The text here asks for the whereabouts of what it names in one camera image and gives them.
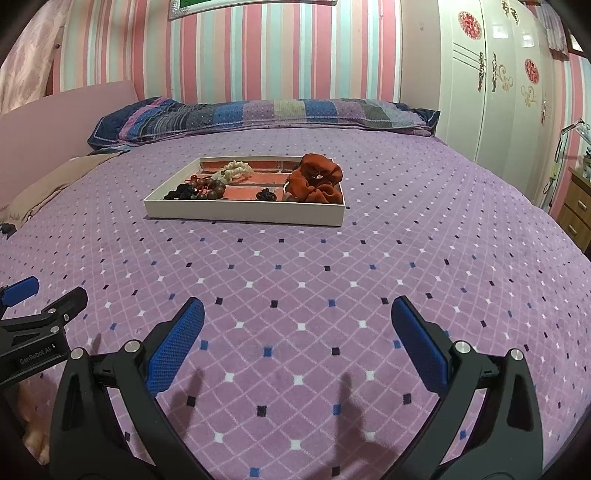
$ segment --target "purple bedspread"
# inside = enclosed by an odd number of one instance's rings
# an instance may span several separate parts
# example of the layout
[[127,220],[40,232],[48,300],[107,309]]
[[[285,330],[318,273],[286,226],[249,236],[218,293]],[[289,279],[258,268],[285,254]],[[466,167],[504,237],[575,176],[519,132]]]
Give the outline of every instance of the purple bedspread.
[[[203,155],[318,152],[345,174],[342,228],[145,218],[141,200]],[[72,347],[117,350],[189,296],[206,324],[158,400],[217,479],[377,479],[436,403],[389,318],[407,295],[481,352],[525,352],[545,461],[585,407],[591,264],[513,187],[433,138],[339,129],[226,132],[102,164],[0,244],[0,280],[31,274],[31,314],[83,285]],[[60,365],[31,380],[52,405]],[[451,455],[470,434],[473,408]],[[113,403],[138,455],[118,394]]]

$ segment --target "picture frame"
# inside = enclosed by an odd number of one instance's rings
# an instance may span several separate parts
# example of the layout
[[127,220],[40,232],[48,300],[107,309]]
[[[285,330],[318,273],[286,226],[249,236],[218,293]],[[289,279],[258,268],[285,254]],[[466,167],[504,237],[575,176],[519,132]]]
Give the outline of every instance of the picture frame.
[[[328,5],[335,7],[338,0],[291,0],[297,3]],[[214,10],[218,8],[235,7],[248,4],[273,4],[285,0],[170,0],[169,20],[176,20],[188,15]]]
[[566,24],[563,22],[562,25],[564,27],[564,34],[566,35],[566,43],[569,47],[569,53],[572,53],[573,55],[579,55],[580,57],[587,57],[587,55],[583,51],[583,48],[581,47],[577,39],[574,37],[574,35],[571,33],[569,28],[566,26]]

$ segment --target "wooden drawer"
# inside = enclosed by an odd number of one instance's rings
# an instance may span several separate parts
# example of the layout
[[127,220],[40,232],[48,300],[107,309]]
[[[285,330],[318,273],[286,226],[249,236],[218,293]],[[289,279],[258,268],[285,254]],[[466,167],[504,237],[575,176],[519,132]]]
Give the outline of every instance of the wooden drawer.
[[558,224],[571,237],[577,247],[583,252],[587,250],[589,242],[591,242],[591,229],[566,205],[560,211]]
[[573,181],[569,185],[564,202],[587,226],[591,226],[591,196]]

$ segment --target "wardrobe door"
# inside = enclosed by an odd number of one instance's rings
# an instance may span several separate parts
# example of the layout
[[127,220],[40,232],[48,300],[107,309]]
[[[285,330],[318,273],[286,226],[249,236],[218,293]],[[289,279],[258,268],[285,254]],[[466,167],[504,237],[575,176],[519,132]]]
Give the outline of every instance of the wardrobe door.
[[521,41],[521,37],[515,38],[515,21],[507,3],[501,0],[481,0],[481,3],[488,75],[476,163],[503,178],[515,119],[515,43]]
[[538,29],[538,20],[519,2],[511,2],[515,10],[514,36],[517,54],[515,73],[516,106],[509,157],[502,178],[532,200],[535,192],[528,189],[538,161],[538,145],[543,141],[541,113],[545,89],[543,54],[548,41]]
[[486,90],[486,48],[479,0],[440,0],[441,118],[437,136],[476,158]]
[[542,201],[544,186],[550,177],[553,162],[554,151],[556,150],[555,128],[562,129],[562,125],[555,125],[556,116],[556,70],[555,62],[550,53],[550,46],[547,43],[547,34],[541,23],[537,25],[538,40],[540,42],[541,62],[541,83],[542,100],[540,105],[540,124],[541,134],[538,140],[538,150],[534,159],[534,168],[530,175],[530,181],[525,192],[525,196],[532,201],[534,205],[539,205]]

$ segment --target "hair scrunchie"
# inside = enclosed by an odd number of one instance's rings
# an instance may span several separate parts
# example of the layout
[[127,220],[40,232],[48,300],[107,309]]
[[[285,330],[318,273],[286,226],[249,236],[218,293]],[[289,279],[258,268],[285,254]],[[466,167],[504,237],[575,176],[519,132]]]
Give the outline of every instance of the hair scrunchie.
[[287,178],[286,191],[299,202],[343,203],[335,186],[343,180],[343,171],[323,155],[308,153],[300,166]]

